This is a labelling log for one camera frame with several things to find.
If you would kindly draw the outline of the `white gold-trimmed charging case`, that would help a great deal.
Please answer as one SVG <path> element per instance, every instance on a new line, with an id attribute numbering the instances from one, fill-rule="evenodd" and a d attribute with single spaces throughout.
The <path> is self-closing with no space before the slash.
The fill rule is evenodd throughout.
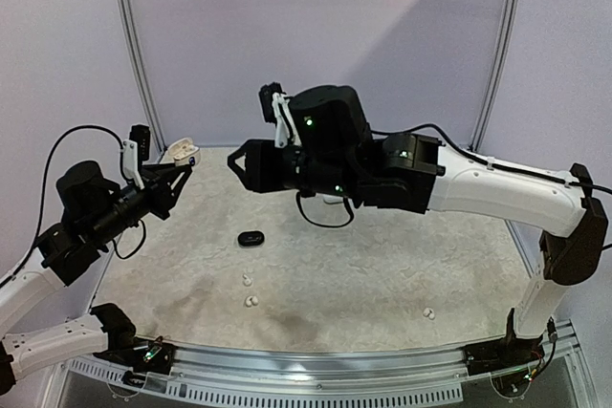
<path id="1" fill-rule="evenodd" d="M 201 160 L 200 148 L 192 138 L 182 138 L 173 142 L 167 149 L 169 157 L 176 166 L 196 166 Z"/>

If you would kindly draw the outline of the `black earbud charging case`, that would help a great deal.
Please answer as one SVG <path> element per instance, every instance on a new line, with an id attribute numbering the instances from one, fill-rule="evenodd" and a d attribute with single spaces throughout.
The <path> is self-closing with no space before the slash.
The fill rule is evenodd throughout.
<path id="1" fill-rule="evenodd" d="M 259 247 L 264 242 L 265 235 L 259 230 L 243 231 L 237 236 L 237 243 L 240 247 Z"/>

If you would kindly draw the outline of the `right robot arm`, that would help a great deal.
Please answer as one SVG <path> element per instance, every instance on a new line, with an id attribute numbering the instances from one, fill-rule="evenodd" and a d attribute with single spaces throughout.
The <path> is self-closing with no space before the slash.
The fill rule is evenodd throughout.
<path id="1" fill-rule="evenodd" d="M 541 265 L 510 313 L 510 332 L 494 346 L 501 365 L 528 354 L 566 291 L 595 273 L 609 221 L 585 166 L 548 171 L 481 156 L 431 123 L 374 131 L 347 85 L 290 96 L 272 83 L 259 99 L 273 138 L 248 140 L 228 158 L 249 191 L 334 196 L 348 210 L 465 212 L 540 230 Z"/>

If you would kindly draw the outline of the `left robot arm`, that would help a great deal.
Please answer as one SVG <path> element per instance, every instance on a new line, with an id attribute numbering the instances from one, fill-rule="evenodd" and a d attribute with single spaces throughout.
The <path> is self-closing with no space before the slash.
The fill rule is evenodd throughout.
<path id="1" fill-rule="evenodd" d="M 126 187 L 107 180 L 95 161 L 71 167 L 56 183 L 64 209 L 59 223 L 35 237 L 33 250 L 1 282 L 1 391 L 56 363 L 92 354 L 136 374 L 170 373 L 176 348 L 163 338 L 141 338 L 115 304 L 30 333 L 13 326 L 53 293 L 71 286 L 126 229 L 147 214 L 166 220 L 190 165 L 147 164 Z"/>

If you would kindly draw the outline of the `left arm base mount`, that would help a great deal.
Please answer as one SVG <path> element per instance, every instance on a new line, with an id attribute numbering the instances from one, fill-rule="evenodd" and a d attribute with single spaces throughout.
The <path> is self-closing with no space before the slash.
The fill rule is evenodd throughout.
<path id="1" fill-rule="evenodd" d="M 150 340 L 132 333 L 111 334 L 108 348 L 93 353 L 98 359 L 130 368 L 134 373 L 156 373 L 168 376 L 171 372 L 177 347 L 161 336 Z"/>

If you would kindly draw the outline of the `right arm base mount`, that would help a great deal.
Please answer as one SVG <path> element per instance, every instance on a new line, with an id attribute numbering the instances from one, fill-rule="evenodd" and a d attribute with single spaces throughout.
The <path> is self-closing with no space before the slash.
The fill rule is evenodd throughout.
<path id="1" fill-rule="evenodd" d="M 470 376 L 526 365 L 543 356 L 543 335 L 518 338 L 513 325 L 500 337 L 475 342 L 461 348 Z"/>

